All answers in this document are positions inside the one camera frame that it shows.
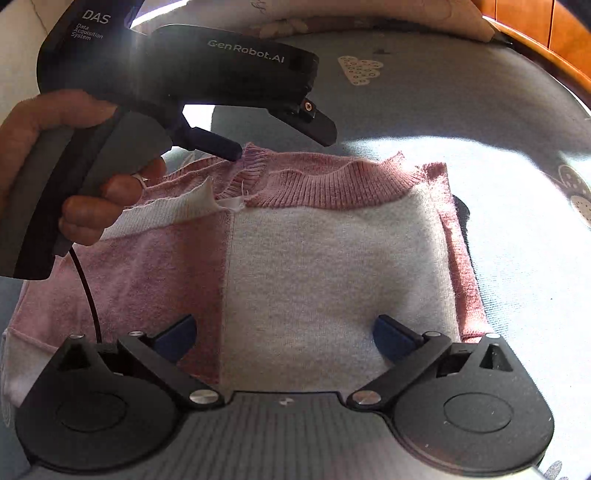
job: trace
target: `pink sweater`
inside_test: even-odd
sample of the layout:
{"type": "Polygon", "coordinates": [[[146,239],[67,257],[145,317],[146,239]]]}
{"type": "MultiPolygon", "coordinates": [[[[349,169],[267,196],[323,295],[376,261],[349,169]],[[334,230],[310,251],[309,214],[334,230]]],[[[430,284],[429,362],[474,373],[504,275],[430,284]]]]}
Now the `pink sweater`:
{"type": "MultiPolygon", "coordinates": [[[[444,164],[381,162],[248,145],[152,182],[93,247],[76,252],[106,341],[155,333],[185,314],[180,362],[226,390],[340,390],[388,368],[379,314],[419,333],[490,331],[444,164]]],[[[25,283],[6,333],[2,385],[19,405],[72,332],[93,338],[69,257],[25,283]]]]}

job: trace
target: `black cable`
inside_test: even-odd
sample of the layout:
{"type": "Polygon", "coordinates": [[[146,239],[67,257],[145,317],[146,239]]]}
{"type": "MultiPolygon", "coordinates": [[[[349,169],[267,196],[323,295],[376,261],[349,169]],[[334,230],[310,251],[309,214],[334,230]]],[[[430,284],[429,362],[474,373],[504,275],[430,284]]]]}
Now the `black cable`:
{"type": "Polygon", "coordinates": [[[86,298],[88,299],[88,305],[90,306],[92,320],[95,323],[96,343],[102,343],[103,335],[100,332],[99,315],[96,312],[95,301],[92,299],[92,293],[90,293],[90,287],[88,286],[88,282],[86,281],[86,277],[84,276],[84,272],[82,271],[82,265],[80,265],[80,261],[78,260],[78,256],[76,255],[76,252],[74,252],[74,247],[70,248],[70,256],[72,257],[72,260],[74,261],[74,265],[76,266],[76,270],[78,270],[78,276],[80,277],[80,281],[82,282],[82,286],[84,287],[84,291],[86,292],[86,298]]]}

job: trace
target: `screw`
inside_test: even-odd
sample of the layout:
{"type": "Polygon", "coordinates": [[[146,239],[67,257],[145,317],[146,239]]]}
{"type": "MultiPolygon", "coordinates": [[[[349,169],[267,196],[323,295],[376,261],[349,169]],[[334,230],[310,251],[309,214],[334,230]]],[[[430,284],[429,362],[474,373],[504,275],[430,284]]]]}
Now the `screw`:
{"type": "Polygon", "coordinates": [[[293,398],[287,397],[287,398],[283,398],[282,400],[280,400],[279,405],[282,405],[284,407],[289,407],[294,402],[295,402],[295,400],[293,398]]]}
{"type": "Polygon", "coordinates": [[[353,394],[353,401],[357,405],[375,405],[382,401],[382,397],[372,390],[359,390],[353,394]]]}
{"type": "Polygon", "coordinates": [[[213,390],[196,390],[189,395],[189,399],[193,403],[198,403],[199,405],[215,403],[219,397],[219,394],[213,390]]]}

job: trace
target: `finger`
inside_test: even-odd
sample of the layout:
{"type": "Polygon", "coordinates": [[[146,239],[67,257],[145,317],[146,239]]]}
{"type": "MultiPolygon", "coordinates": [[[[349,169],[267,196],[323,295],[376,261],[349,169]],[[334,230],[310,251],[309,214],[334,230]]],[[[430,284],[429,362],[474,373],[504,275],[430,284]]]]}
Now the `finger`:
{"type": "Polygon", "coordinates": [[[68,223],[102,229],[113,225],[123,208],[105,199],[73,196],[64,202],[61,212],[68,223]]]}
{"type": "Polygon", "coordinates": [[[103,198],[122,207],[138,203],[142,191],[139,180],[130,175],[115,175],[102,187],[103,198]]]}
{"type": "Polygon", "coordinates": [[[162,157],[155,158],[149,165],[142,168],[139,173],[145,179],[158,179],[166,175],[166,163],[162,157]]]}
{"type": "Polygon", "coordinates": [[[71,242],[87,247],[94,245],[103,235],[103,229],[92,229],[85,226],[74,225],[60,218],[60,232],[71,242]]]}
{"type": "Polygon", "coordinates": [[[0,195],[7,193],[42,130],[60,125],[93,127],[115,109],[81,90],[60,90],[20,102],[0,126],[0,195]]]}

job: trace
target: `knit fabric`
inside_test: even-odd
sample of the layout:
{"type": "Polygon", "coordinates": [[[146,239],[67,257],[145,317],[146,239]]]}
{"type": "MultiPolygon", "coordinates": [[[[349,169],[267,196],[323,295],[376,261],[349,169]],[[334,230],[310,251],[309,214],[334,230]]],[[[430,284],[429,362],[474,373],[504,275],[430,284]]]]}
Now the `knit fabric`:
{"type": "MultiPolygon", "coordinates": [[[[224,391],[347,394],[388,368],[379,314],[454,340],[489,331],[442,164],[248,145],[237,163],[205,158],[149,185],[100,242],[76,245],[106,341],[191,313],[190,374],[224,391]]],[[[58,258],[24,284],[7,331],[12,403],[72,332],[92,338],[92,318],[58,258]]]]}
{"type": "MultiPolygon", "coordinates": [[[[147,0],[142,12],[169,2],[147,0]]],[[[470,0],[191,0],[134,29],[150,34],[163,25],[181,23],[234,30],[259,38],[279,38],[352,28],[383,28],[383,19],[391,18],[482,42],[490,41],[494,35],[470,0]]]]}

